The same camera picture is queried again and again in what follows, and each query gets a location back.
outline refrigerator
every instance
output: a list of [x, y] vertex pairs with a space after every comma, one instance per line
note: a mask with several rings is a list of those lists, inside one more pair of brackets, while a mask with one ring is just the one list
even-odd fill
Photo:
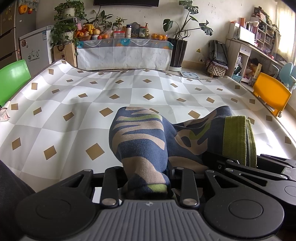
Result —
[[21, 59], [19, 38], [36, 29], [36, 11], [19, 13], [17, 1], [0, 13], [0, 69]]
[[53, 27], [49, 25], [20, 37], [22, 59], [26, 61], [32, 77], [54, 61], [50, 33]]

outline green plastic chair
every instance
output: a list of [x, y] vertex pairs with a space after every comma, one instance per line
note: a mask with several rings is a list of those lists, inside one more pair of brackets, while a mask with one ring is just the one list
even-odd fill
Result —
[[31, 78], [25, 60], [19, 60], [0, 69], [0, 106]]

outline television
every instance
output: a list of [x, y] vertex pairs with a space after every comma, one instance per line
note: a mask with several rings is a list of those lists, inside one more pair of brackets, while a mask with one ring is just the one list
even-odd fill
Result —
[[139, 5], [158, 7], [159, 0], [94, 0], [94, 5]]

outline banana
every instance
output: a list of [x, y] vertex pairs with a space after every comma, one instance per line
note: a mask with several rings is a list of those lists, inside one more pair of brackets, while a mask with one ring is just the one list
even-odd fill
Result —
[[87, 31], [89, 32], [91, 30], [92, 24], [85, 24], [84, 27], [87, 28]]

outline checkered play mat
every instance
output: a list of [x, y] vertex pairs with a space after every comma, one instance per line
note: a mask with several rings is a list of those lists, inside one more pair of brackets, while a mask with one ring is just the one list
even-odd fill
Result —
[[285, 129], [229, 77], [192, 80], [147, 69], [87, 72], [59, 60], [11, 100], [9, 121], [0, 122], [0, 160], [39, 191], [86, 168], [98, 173], [121, 165], [108, 143], [121, 107], [144, 107], [180, 123], [223, 105], [250, 119], [258, 155], [296, 158]]

